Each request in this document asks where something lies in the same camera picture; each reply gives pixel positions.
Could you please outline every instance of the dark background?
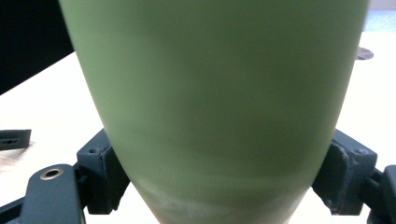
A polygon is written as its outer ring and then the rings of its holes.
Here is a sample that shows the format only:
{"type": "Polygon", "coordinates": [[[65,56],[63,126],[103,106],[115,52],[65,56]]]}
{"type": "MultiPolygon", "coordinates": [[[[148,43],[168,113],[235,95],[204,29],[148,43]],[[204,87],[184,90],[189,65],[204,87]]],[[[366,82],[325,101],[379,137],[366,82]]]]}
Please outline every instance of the dark background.
{"type": "Polygon", "coordinates": [[[0,0],[0,95],[73,51],[58,1],[0,0]]]}

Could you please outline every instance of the white tabletop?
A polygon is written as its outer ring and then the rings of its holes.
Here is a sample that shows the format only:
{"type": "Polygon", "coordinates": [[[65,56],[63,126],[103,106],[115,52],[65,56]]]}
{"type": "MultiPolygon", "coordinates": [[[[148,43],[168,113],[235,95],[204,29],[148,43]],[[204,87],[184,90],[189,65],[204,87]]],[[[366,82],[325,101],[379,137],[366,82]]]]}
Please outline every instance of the white tabletop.
{"type": "MultiPolygon", "coordinates": [[[[361,47],[371,60],[356,61],[337,128],[378,154],[377,168],[396,164],[396,33],[363,33],[361,47]]],[[[0,206],[26,191],[36,171],[57,163],[73,165],[77,151],[102,129],[73,53],[0,96],[0,130],[32,129],[26,150],[0,151],[0,206]]],[[[87,223],[158,223],[134,187],[125,192],[118,211],[87,216],[87,223]]],[[[360,217],[332,217],[309,190],[290,224],[365,223],[360,217]]]]}

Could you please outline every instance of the matte green surface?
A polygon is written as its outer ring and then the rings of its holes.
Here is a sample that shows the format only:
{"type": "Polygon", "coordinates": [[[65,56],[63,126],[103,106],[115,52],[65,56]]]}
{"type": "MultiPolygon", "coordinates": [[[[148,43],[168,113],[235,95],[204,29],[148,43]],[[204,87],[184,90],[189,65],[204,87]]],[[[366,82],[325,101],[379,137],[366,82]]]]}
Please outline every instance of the matte green surface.
{"type": "Polygon", "coordinates": [[[332,138],[366,1],[61,3],[161,223],[287,222],[332,138]]]}

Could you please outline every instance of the black object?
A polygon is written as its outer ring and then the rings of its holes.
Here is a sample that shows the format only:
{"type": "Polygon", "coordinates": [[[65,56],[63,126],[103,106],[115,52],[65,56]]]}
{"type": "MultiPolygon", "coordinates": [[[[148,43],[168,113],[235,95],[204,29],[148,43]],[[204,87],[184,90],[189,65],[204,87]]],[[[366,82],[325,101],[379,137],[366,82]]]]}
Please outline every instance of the black object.
{"type": "Polygon", "coordinates": [[[0,151],[29,147],[32,130],[0,130],[0,151]]]}
{"type": "MultiPolygon", "coordinates": [[[[366,203],[372,209],[367,223],[395,224],[396,166],[381,173],[375,163],[372,150],[336,131],[312,188],[334,215],[356,216],[366,203]]],[[[128,184],[102,130],[78,152],[74,167],[59,164],[34,174],[24,198],[0,207],[0,223],[85,223],[82,208],[109,214],[128,184]]]]}
{"type": "Polygon", "coordinates": [[[85,206],[90,214],[110,214],[129,183],[102,130],[74,166],[57,164],[32,175],[25,197],[0,207],[0,223],[85,223],[85,206]]]}
{"type": "Polygon", "coordinates": [[[73,51],[58,1],[0,1],[0,95],[73,51]]]}
{"type": "Polygon", "coordinates": [[[396,166],[375,169],[377,155],[336,131],[312,185],[333,215],[357,216],[363,204],[371,208],[367,223],[396,223],[396,166]]]}

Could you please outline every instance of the green cylindrical object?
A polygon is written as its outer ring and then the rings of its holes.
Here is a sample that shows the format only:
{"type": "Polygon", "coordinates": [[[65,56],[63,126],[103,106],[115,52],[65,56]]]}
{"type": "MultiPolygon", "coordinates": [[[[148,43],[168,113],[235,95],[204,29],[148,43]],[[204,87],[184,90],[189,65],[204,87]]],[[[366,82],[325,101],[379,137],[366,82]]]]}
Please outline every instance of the green cylindrical object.
{"type": "Polygon", "coordinates": [[[367,1],[71,1],[122,167],[161,223],[287,223],[324,159],[367,1]]]}

